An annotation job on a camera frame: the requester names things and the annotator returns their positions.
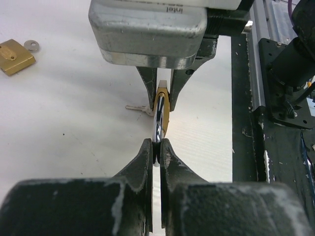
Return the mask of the small brass padlock top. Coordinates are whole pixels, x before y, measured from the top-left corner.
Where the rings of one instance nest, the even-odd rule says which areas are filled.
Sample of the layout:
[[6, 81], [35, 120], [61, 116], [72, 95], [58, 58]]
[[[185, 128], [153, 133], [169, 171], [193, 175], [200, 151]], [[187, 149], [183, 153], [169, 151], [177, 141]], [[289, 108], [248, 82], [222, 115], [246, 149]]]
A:
[[14, 39], [0, 44], [0, 69], [6, 75], [11, 76], [35, 62], [35, 57]]

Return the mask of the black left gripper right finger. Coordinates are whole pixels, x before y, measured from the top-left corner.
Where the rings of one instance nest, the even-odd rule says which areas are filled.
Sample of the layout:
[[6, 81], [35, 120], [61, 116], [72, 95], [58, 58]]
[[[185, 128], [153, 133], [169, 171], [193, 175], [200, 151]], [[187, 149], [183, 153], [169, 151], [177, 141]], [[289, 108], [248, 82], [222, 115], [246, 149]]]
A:
[[282, 183], [210, 183], [160, 145], [161, 226], [168, 236], [310, 236], [293, 191]]

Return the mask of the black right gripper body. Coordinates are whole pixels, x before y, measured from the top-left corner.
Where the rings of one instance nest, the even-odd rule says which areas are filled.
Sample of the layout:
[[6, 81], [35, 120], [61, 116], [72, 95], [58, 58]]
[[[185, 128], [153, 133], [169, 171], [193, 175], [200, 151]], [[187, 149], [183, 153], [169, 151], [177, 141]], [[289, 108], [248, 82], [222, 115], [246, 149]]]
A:
[[198, 8], [194, 14], [198, 23], [194, 26], [196, 46], [195, 61], [208, 61], [214, 58], [218, 37], [239, 36], [249, 20], [249, 9], [238, 7], [236, 10]]

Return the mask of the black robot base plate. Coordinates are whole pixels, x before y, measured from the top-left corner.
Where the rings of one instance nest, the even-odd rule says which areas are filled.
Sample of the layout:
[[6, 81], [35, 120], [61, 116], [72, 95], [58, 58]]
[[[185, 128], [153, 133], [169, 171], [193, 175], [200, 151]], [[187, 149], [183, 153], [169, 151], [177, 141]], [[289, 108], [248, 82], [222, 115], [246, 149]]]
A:
[[293, 187], [311, 179], [305, 156], [314, 155], [313, 130], [286, 127], [270, 121], [264, 107], [252, 108], [248, 42], [231, 39], [232, 62], [232, 179], [279, 181]]

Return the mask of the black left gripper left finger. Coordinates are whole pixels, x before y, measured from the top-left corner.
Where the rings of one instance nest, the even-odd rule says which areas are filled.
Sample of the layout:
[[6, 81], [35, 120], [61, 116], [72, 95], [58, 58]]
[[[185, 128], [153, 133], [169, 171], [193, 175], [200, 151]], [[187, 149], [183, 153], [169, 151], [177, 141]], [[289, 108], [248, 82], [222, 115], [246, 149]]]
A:
[[153, 230], [153, 144], [113, 177], [28, 179], [0, 208], [3, 236], [147, 236]]

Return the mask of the long shackle padlock keys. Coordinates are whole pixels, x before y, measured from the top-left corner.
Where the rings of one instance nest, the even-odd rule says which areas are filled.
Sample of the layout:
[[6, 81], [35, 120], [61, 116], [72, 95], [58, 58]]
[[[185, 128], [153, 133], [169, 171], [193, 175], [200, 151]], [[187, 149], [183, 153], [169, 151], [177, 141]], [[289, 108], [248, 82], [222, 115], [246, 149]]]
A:
[[151, 109], [151, 107], [149, 105], [147, 105], [147, 106], [130, 106], [130, 105], [126, 105], [125, 108], [128, 109], [128, 110], [144, 112], [144, 113], [146, 113], [147, 115], [149, 115], [151, 117], [154, 115], [154, 113], [153, 113], [153, 111], [152, 111], [152, 109]]

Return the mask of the brass padlock long shackle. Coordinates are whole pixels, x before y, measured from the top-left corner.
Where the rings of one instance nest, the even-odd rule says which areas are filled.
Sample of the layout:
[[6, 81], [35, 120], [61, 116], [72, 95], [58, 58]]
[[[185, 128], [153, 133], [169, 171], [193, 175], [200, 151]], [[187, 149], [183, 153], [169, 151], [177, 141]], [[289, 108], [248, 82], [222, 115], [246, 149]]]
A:
[[158, 84], [153, 112], [153, 165], [159, 167], [161, 142], [165, 138], [168, 129], [170, 114], [169, 92], [166, 80], [160, 80]]

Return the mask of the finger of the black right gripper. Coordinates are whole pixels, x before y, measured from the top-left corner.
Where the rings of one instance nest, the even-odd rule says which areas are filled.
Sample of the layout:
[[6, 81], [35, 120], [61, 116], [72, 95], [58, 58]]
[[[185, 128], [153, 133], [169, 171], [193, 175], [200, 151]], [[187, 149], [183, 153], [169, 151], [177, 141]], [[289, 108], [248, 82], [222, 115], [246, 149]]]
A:
[[192, 65], [186, 69], [172, 69], [170, 80], [170, 111], [175, 110], [179, 93], [184, 88], [190, 77], [194, 72], [204, 63], [204, 59], [195, 59]]
[[137, 71], [140, 74], [140, 77], [145, 85], [148, 94], [149, 106], [150, 109], [154, 109], [154, 103], [157, 92], [157, 68], [150, 67], [136, 67]]

